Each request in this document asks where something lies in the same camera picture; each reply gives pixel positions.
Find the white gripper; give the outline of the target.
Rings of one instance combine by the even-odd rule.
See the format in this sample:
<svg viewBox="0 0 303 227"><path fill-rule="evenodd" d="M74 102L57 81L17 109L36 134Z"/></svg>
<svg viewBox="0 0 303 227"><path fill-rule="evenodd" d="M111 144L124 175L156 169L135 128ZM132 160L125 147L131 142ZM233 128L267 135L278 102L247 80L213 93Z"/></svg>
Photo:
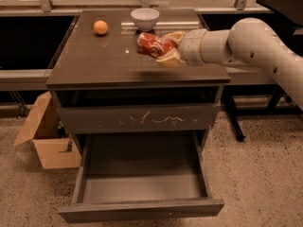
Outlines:
<svg viewBox="0 0 303 227"><path fill-rule="evenodd" d="M188 33L174 31L164 35L163 39L173 41L178 45L178 50L173 48L155 61L165 67L181 67L183 61L189 66L202 66L204 61L202 59L201 44L206 33L207 30L203 28L194 29Z"/></svg>

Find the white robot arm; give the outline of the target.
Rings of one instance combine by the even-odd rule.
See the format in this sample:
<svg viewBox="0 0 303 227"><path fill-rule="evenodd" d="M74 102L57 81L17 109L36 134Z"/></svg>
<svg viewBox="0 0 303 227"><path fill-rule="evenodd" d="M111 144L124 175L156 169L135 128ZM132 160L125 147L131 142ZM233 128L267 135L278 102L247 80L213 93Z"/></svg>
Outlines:
<svg viewBox="0 0 303 227"><path fill-rule="evenodd" d="M303 58L288 48L260 19L245 18L226 30L176 31L165 38L176 43L176 47L158 58L158 64L166 67L207 63L227 67L256 66L303 110Z"/></svg>

